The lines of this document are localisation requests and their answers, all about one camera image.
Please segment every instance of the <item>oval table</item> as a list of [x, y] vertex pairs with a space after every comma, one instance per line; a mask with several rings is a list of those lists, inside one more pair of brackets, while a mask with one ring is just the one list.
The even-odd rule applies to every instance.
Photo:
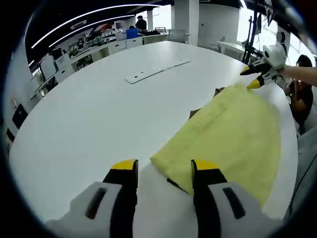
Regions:
[[[125, 78], [176, 60], [191, 62], [135, 84]], [[150, 163], [157, 152], [201, 108], [215, 88], [256, 75], [239, 76], [245, 65], [228, 56], [175, 42], [125, 50], [74, 73], [29, 114], [10, 152], [18, 188], [42, 221], [58, 219], [70, 201], [102, 181], [118, 161], [139, 160], [134, 237], [196, 237], [192, 196], [166, 182]], [[297, 172], [297, 139], [283, 90], [271, 83], [255, 90], [281, 115], [281, 158], [263, 212], [282, 219]]]

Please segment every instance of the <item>black shirt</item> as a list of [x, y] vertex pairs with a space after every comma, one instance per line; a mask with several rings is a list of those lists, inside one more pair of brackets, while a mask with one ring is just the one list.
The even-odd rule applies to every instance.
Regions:
[[140, 30], [146, 30], [147, 29], [147, 22], [143, 19], [140, 19], [137, 21], [135, 26]]
[[[295, 91], [295, 84], [294, 82], [292, 82], [290, 85], [289, 85], [289, 89], [291, 91], [291, 94], [292, 94], [292, 103], [293, 103], [293, 97], [295, 96], [294, 95], [294, 91]], [[303, 125], [304, 122], [306, 121], [309, 113], [311, 112], [311, 108], [312, 108], [312, 105], [313, 105], [313, 92], [312, 92], [312, 86], [311, 85], [307, 85], [305, 88], [303, 88], [302, 90], [299, 90], [297, 92], [297, 100], [303, 100], [305, 105], [306, 105], [306, 108], [302, 111], [295, 111], [292, 107], [292, 104], [291, 104], [291, 111], [292, 111], [292, 114], [293, 114], [293, 117], [295, 119], [295, 121], [297, 121], [297, 123], [299, 125]]]

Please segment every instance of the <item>ceiling light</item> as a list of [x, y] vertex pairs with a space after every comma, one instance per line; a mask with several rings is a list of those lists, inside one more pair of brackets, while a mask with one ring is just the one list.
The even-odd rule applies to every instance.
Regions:
[[70, 19], [70, 20], [64, 22], [63, 24], [61, 24], [61, 25], [55, 27], [53, 30], [51, 30], [51, 31], [48, 32], [46, 35], [44, 35], [41, 39], [39, 39], [31, 48], [33, 49], [34, 47], [36, 47], [36, 45], [37, 45], [38, 43], [40, 43], [45, 37], [47, 37], [47, 36], [50, 35], [52, 32], [56, 31], [58, 28], [60, 28], [60, 27], [62, 27], [62, 26], [64, 26], [64, 25], [66, 25], [67, 23], [69, 23], [69, 22], [71, 22], [71, 21], [74, 21], [74, 20], [76, 20], [76, 19], [78, 19], [78, 18], [80, 18], [80, 17], [87, 16], [87, 15], [89, 15], [89, 14], [91, 14], [91, 13], [95, 13], [95, 12], [98, 12], [98, 11], [103, 11], [103, 10], [107, 10], [107, 9], [117, 8], [117, 7], [124, 7], [124, 6], [154, 6], [154, 7], [156, 7], [156, 6], [161, 6], [161, 5], [156, 5], [156, 4], [124, 4], [124, 5], [118, 5], [118, 6], [104, 7], [104, 8], [100, 8], [100, 9], [94, 10], [94, 11], [90, 11], [90, 12], [84, 13], [84, 14], [82, 14], [82, 15], [79, 15], [79, 16], [73, 18], [73, 19]]
[[247, 5], [246, 5], [246, 3], [244, 2], [244, 0], [240, 0], [240, 2], [241, 2], [242, 6], [243, 6], [244, 8], [247, 8]]
[[29, 63], [29, 67], [30, 67], [30, 65], [33, 64], [33, 63], [34, 63], [34, 60], [32, 60], [32, 62]]
[[59, 41], [61, 41], [62, 39], [66, 38], [67, 36], [70, 36], [71, 34], [77, 32], [77, 31], [80, 31], [80, 30], [82, 30], [82, 29], [84, 29], [84, 28], [86, 28], [86, 27], [89, 27], [89, 26], [92, 26], [92, 25], [95, 25], [95, 24], [98, 24], [98, 23], [101, 23], [101, 22], [104, 22], [104, 21], [114, 20], [114, 19], [123, 18], [123, 17], [130, 17], [130, 16], [134, 16], [134, 15], [117, 16], [117, 17], [108, 18], [108, 19], [105, 19], [105, 20], [102, 20], [102, 21], [97, 21], [97, 22], [95, 22], [95, 23], [89, 24], [89, 25], [84, 26], [84, 27], [82, 27], [82, 28], [79, 28], [79, 29], [77, 29], [77, 30], [75, 30], [75, 31], [72, 31], [71, 33], [68, 33], [67, 35], [63, 36], [63, 37], [60, 38], [59, 40], [55, 41], [55, 42], [54, 42], [53, 44], [51, 44], [49, 47], [55, 45], [57, 42], [59, 42]]

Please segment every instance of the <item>yellow cloth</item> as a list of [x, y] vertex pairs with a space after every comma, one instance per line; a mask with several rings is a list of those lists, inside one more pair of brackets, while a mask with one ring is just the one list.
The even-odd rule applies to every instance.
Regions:
[[191, 194], [191, 159], [212, 161], [263, 206], [275, 179], [280, 144], [276, 106], [237, 84], [201, 108], [151, 161]]

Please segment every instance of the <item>brown object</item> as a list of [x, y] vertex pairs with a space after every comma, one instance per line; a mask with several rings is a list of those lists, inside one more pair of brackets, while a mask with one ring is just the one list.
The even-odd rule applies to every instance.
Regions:
[[[216, 95], [218, 95], [223, 89], [225, 89], [225, 88], [216, 88], [215, 91], [214, 91], [214, 96], [213, 96], [213, 97], [215, 97]], [[190, 111], [188, 120], [189, 120], [190, 118], [192, 118], [192, 117], [196, 114], [196, 112], [198, 112], [199, 110], [200, 110], [200, 108], [197, 109], [197, 110], [194, 110], [194, 111]]]

